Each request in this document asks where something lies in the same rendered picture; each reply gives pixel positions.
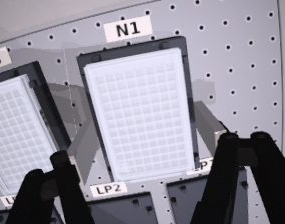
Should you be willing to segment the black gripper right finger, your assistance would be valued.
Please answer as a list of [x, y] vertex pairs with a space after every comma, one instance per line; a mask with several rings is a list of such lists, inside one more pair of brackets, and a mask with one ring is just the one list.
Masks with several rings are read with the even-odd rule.
[[239, 166], [250, 166], [270, 224], [285, 224], [285, 157], [270, 134], [239, 138], [202, 100], [193, 103], [196, 128], [214, 158], [190, 224], [232, 224]]

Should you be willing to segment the grey perforated base plate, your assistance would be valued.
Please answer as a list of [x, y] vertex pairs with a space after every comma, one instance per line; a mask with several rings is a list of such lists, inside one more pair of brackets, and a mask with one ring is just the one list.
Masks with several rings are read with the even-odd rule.
[[[107, 43], [103, 24], [144, 16], [152, 34]], [[1, 39], [13, 63], [0, 73], [38, 61], [72, 142], [83, 121], [94, 125], [77, 57], [175, 36], [186, 37], [193, 101], [202, 100], [240, 138], [269, 133], [284, 155], [281, 0], [142, 0], [85, 14]], [[176, 224], [166, 184], [210, 172], [130, 183], [128, 192], [94, 197], [90, 185], [111, 182], [98, 143], [81, 187], [86, 202], [151, 192], [158, 224]]]

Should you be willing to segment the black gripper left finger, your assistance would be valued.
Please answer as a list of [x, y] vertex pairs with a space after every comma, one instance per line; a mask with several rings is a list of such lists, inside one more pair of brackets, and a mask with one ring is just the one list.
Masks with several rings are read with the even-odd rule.
[[25, 175], [5, 224], [50, 224], [58, 196], [66, 224], [95, 224], [80, 187], [86, 185], [98, 146], [92, 120], [84, 121], [68, 150], [50, 155], [53, 170]]

